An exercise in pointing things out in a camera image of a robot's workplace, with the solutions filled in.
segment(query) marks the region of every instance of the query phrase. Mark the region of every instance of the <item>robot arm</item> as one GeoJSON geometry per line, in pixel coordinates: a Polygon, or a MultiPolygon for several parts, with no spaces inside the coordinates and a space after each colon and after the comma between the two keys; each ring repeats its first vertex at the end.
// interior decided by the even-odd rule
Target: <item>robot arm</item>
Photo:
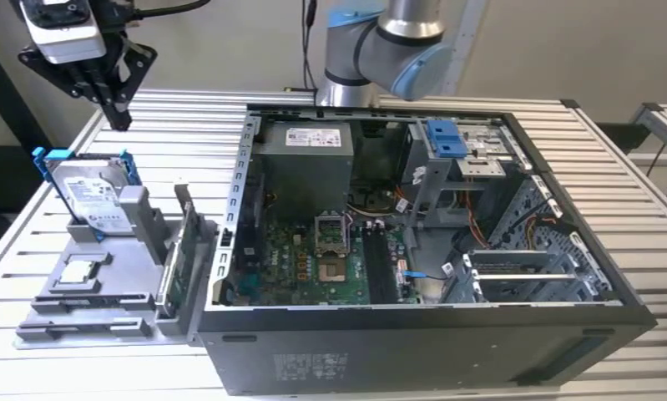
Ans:
{"type": "MultiPolygon", "coordinates": [[[[19,60],[71,97],[99,104],[111,127],[127,130],[129,105],[158,52],[134,43],[126,28],[210,1],[142,11],[135,0],[11,0],[33,39],[19,60]],[[129,69],[127,79],[122,68],[129,69]]],[[[390,0],[388,10],[333,11],[317,104],[376,106],[374,84],[405,100],[429,94],[452,59],[452,47],[441,43],[440,5],[441,0],[390,0]]]]}
{"type": "Polygon", "coordinates": [[[441,0],[390,0],[386,10],[374,5],[330,13],[318,105],[376,106],[374,84],[410,101],[430,93],[453,57],[440,6],[441,0]]]}
{"type": "Polygon", "coordinates": [[[129,104],[158,58],[154,48],[134,43],[134,21],[182,13],[210,0],[158,10],[138,10],[134,0],[11,0],[30,29],[33,44],[22,63],[71,97],[99,104],[117,130],[131,125],[129,104]],[[127,79],[122,69],[129,70],[127,79]]]}

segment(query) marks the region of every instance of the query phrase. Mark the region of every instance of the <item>black cable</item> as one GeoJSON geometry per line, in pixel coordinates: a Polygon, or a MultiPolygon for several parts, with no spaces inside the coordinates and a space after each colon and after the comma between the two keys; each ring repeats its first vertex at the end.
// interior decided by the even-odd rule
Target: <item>black cable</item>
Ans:
{"type": "Polygon", "coordinates": [[[440,280],[440,281],[442,281],[442,282],[448,281],[448,278],[442,278],[442,277],[433,277],[433,276],[430,276],[430,275],[426,275],[426,276],[425,276],[425,277],[422,277],[422,278],[432,278],[433,280],[440,280]]]}
{"type": "Polygon", "coordinates": [[[462,244],[462,240],[465,238],[468,238],[468,236],[472,235],[472,230],[469,229],[469,227],[466,227],[466,229],[460,229],[456,234],[453,234],[453,238],[450,240],[452,244],[453,244],[453,251],[450,252],[450,255],[453,254],[453,252],[457,252],[460,253],[461,255],[465,253],[461,249],[460,249],[460,245],[462,244]]]}
{"type": "Polygon", "coordinates": [[[314,73],[312,72],[312,63],[309,62],[309,46],[312,43],[312,27],[316,24],[316,15],[320,8],[318,0],[309,0],[309,7],[306,6],[306,0],[301,0],[301,36],[302,36],[302,51],[304,51],[304,84],[309,89],[309,80],[312,79],[312,85],[314,89],[318,89],[314,79],[314,73]]]}
{"type": "Polygon", "coordinates": [[[301,52],[304,54],[304,87],[309,89],[308,75],[308,0],[301,0],[301,52]]]}
{"type": "Polygon", "coordinates": [[[133,19],[141,20],[153,17],[163,17],[166,15],[174,15],[181,13],[187,13],[189,11],[197,10],[198,8],[205,7],[211,0],[198,0],[195,2],[182,4],[174,7],[166,8],[154,8],[151,10],[135,10],[133,15],[133,19]]]}
{"type": "Polygon", "coordinates": [[[522,221],[526,221],[526,219],[529,219],[529,217],[542,208],[546,206],[546,200],[540,203],[537,206],[534,206],[532,209],[529,209],[529,211],[526,213],[522,214],[522,217],[520,217],[517,219],[517,221],[512,224],[512,226],[509,226],[509,229],[508,229],[508,233],[510,233],[516,227],[522,224],[522,221]]]}
{"type": "Polygon", "coordinates": [[[651,168],[648,169],[648,173],[645,173],[647,176],[651,177],[651,173],[653,172],[653,168],[656,167],[657,159],[660,159],[660,155],[664,153],[665,150],[665,144],[660,147],[660,150],[657,151],[656,159],[653,159],[653,162],[651,163],[651,168]]]}

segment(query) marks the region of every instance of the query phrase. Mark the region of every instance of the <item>wire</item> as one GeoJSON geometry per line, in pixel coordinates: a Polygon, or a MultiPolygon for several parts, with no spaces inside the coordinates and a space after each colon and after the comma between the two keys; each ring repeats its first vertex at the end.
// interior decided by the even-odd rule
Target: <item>wire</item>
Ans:
{"type": "Polygon", "coordinates": [[[346,238],[348,238],[348,249],[350,250],[352,249],[352,226],[354,225],[354,218],[352,217],[352,215],[349,213],[346,213],[346,218],[350,220],[350,222],[348,223],[346,225],[346,230],[348,230],[348,235],[346,235],[346,238]]]}
{"type": "Polygon", "coordinates": [[[532,216],[526,220],[526,247],[533,250],[534,249],[534,228],[537,227],[537,216],[532,216]]]}
{"type": "Polygon", "coordinates": [[[314,89],[318,89],[316,84],[314,74],[312,73],[312,64],[309,62],[309,45],[312,43],[312,27],[316,24],[316,14],[320,8],[318,0],[301,0],[301,49],[304,52],[304,86],[309,89],[309,80],[314,89]]]}
{"type": "Polygon", "coordinates": [[[653,172],[653,168],[656,168],[657,159],[660,159],[660,155],[664,153],[664,150],[665,150],[665,144],[660,147],[660,150],[657,151],[656,159],[653,159],[653,162],[651,163],[651,167],[648,168],[648,173],[645,173],[645,175],[649,177],[651,177],[651,173],[653,172]]]}
{"type": "Polygon", "coordinates": [[[393,213],[374,213],[374,212],[372,213],[370,211],[362,211],[356,206],[353,206],[350,203],[348,204],[348,208],[365,217],[385,217],[385,216],[393,215],[393,213]]]}
{"type": "Polygon", "coordinates": [[[529,217],[537,213],[537,211],[546,206],[546,200],[542,200],[542,203],[540,203],[538,205],[536,205],[532,209],[529,209],[529,211],[526,213],[522,214],[522,217],[520,217],[517,219],[517,221],[514,223],[512,223],[512,226],[509,226],[509,229],[508,229],[508,233],[510,233],[516,227],[522,224],[522,221],[526,221],[529,219],[529,217]]]}
{"type": "Polygon", "coordinates": [[[457,209],[460,207],[460,197],[458,197],[458,194],[457,194],[457,191],[453,190],[453,203],[450,205],[450,209],[457,209]]]}
{"type": "Polygon", "coordinates": [[[141,20],[146,18],[163,17],[166,15],[187,13],[189,11],[205,7],[210,2],[211,0],[198,0],[197,2],[182,4],[174,7],[154,8],[150,10],[135,10],[135,13],[133,14],[133,19],[141,20]]]}
{"type": "Polygon", "coordinates": [[[308,75],[308,0],[301,0],[301,51],[304,52],[304,87],[309,89],[308,75]]]}
{"type": "Polygon", "coordinates": [[[472,206],[472,198],[469,197],[469,191],[465,191],[466,203],[468,203],[468,211],[469,211],[469,230],[472,231],[472,235],[476,238],[477,242],[482,247],[489,248],[488,239],[482,234],[482,230],[480,229],[480,225],[477,224],[476,213],[473,212],[472,206]]]}
{"type": "Polygon", "coordinates": [[[405,277],[412,277],[412,278],[430,278],[433,280],[440,280],[442,282],[448,281],[448,278],[430,276],[428,273],[422,273],[422,272],[405,271],[402,273],[402,275],[405,277]]]}

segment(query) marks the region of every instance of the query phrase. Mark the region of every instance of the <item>blue latch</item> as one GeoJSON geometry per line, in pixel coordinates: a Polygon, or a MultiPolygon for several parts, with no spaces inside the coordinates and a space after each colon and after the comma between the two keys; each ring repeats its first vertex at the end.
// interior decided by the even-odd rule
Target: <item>blue latch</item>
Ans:
{"type": "Polygon", "coordinates": [[[428,121],[428,137],[436,148],[437,157],[468,157],[468,145],[453,121],[430,119],[428,121]]]}
{"type": "Polygon", "coordinates": [[[46,156],[47,160],[69,160],[74,157],[74,151],[69,149],[54,149],[46,156]]]}
{"type": "MultiPolygon", "coordinates": [[[[75,222],[81,222],[81,219],[78,219],[77,212],[73,210],[71,205],[69,204],[69,201],[66,200],[65,193],[62,192],[62,189],[58,187],[57,180],[54,180],[54,175],[51,175],[51,171],[49,170],[49,165],[46,165],[46,161],[51,160],[51,154],[55,152],[53,150],[49,154],[46,154],[46,149],[39,146],[34,151],[31,152],[31,156],[34,156],[34,164],[37,165],[37,168],[39,169],[39,172],[42,173],[42,176],[45,177],[46,182],[51,183],[54,185],[54,189],[57,190],[58,195],[62,197],[62,201],[65,201],[66,209],[69,209],[69,213],[71,213],[71,217],[74,218],[75,222]]],[[[54,160],[69,160],[73,156],[74,152],[70,150],[62,150],[62,153],[57,153],[57,159],[54,160]],[[65,151],[70,152],[70,156],[66,157],[65,151]]]]}
{"type": "Polygon", "coordinates": [[[127,150],[123,150],[121,152],[121,159],[125,163],[125,169],[129,173],[129,184],[143,185],[141,174],[138,173],[138,166],[135,166],[135,159],[133,158],[133,154],[129,153],[127,150]]]}

